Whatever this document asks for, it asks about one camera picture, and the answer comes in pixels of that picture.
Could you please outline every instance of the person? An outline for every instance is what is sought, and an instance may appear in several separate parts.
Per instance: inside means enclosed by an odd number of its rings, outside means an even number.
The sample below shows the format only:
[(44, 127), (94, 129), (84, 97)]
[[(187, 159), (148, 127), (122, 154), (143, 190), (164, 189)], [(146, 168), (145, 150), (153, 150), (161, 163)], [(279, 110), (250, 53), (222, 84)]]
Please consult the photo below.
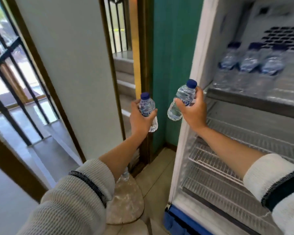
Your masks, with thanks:
[[(184, 119), (215, 153), (241, 178), (245, 187), (272, 211), (275, 223), (285, 234), (294, 234), (294, 164), (277, 154), (264, 154), (208, 128), (203, 91), (196, 89), (196, 102), (185, 106), (175, 102)], [(111, 200), (115, 182), (145, 139), (155, 109), (149, 117), (132, 102), (132, 136), (98, 159), (86, 161), (46, 192), (18, 235), (97, 235), (105, 229), (106, 202)]]

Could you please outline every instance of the sweater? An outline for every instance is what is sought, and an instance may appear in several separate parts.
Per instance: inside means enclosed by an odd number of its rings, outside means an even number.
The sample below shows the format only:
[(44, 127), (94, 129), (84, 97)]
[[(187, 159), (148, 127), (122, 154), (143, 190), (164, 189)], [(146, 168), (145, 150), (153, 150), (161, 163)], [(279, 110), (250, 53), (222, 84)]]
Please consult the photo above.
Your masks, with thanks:
[[(286, 235), (294, 235), (294, 164), (276, 154), (265, 155), (250, 167), (243, 182), (272, 211), (279, 228)], [(99, 160), (89, 160), (46, 192), (17, 234), (102, 234), (106, 224), (105, 201), (112, 199), (114, 186), (109, 168)]]

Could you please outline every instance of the open refrigerator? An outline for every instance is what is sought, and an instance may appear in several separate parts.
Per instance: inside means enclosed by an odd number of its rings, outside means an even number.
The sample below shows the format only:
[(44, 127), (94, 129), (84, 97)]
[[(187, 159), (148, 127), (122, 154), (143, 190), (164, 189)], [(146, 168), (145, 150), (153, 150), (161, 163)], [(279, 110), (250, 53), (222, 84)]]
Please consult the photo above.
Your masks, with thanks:
[[(265, 97), (210, 88), (230, 41), (286, 43), (287, 65)], [(294, 163), (294, 0), (204, 0), (190, 78), (210, 128)], [(243, 181), (182, 120), (164, 225), (175, 234), (283, 234)]]

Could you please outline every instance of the plastic bottle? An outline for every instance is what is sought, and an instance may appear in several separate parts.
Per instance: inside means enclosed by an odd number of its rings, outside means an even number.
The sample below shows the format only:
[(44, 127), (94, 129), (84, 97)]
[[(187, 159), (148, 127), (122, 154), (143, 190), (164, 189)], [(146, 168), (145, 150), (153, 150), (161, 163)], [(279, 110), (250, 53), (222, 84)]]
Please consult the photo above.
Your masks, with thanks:
[[(181, 86), (176, 93), (176, 98), (182, 100), (182, 102), (188, 106), (195, 98), (195, 88), (197, 82), (193, 79), (189, 79), (186, 85)], [(168, 109), (168, 118), (173, 121), (178, 121), (182, 118), (182, 113), (173, 101)]]
[[(156, 104), (153, 99), (150, 98), (148, 92), (143, 92), (140, 95), (140, 102), (139, 102), (139, 110), (141, 111), (142, 115), (148, 117), (151, 112), (156, 108)], [(154, 118), (152, 121), (152, 125), (150, 127), (149, 132), (155, 132), (158, 129), (158, 120), (157, 117)]]
[(261, 49), (262, 45), (263, 43), (259, 42), (250, 43), (248, 50), (238, 64), (239, 72), (234, 78), (234, 83), (232, 84), (234, 91), (246, 91), (248, 84), (253, 76), (252, 73), (257, 71), (259, 67), (259, 50)]
[(121, 176), (123, 181), (128, 181), (129, 180), (129, 169), (126, 167), (125, 171), (123, 172)]
[(283, 71), (286, 65), (285, 52), (288, 50), (285, 44), (276, 44), (272, 52), (260, 64), (260, 74), (253, 78), (248, 94), (263, 98), (273, 87), (277, 75)]
[(212, 87), (218, 90), (229, 90), (230, 81), (233, 76), (231, 70), (239, 61), (238, 48), (241, 42), (231, 42), (228, 44), (227, 51), (223, 55), (221, 61), (218, 63), (218, 70), (213, 79)]

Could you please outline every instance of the person's left hand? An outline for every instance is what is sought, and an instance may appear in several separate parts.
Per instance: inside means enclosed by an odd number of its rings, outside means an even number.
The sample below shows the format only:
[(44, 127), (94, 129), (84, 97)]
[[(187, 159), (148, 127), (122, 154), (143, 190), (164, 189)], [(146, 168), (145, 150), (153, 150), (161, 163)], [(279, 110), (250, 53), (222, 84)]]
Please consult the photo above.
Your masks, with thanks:
[(139, 102), (140, 99), (132, 102), (132, 112), (129, 121), (132, 127), (132, 135), (145, 138), (149, 132), (153, 119), (157, 116), (158, 109), (153, 110), (148, 117), (144, 117), (138, 109), (137, 104)]

